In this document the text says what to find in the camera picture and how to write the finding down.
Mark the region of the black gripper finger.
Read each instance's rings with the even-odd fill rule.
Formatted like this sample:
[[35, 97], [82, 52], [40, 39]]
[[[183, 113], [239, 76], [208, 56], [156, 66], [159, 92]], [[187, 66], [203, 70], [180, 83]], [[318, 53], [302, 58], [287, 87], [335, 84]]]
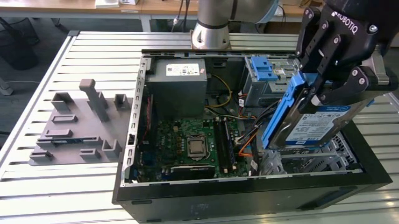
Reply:
[[384, 49], [374, 38], [347, 41], [342, 35], [335, 35], [319, 52], [322, 59], [316, 67], [319, 76], [312, 84], [312, 105], [367, 104], [390, 92]]
[[320, 10], [316, 7], [307, 7], [295, 52], [302, 72], [316, 72], [323, 57], [319, 54], [319, 48], [326, 39], [328, 28], [330, 22], [322, 20]]

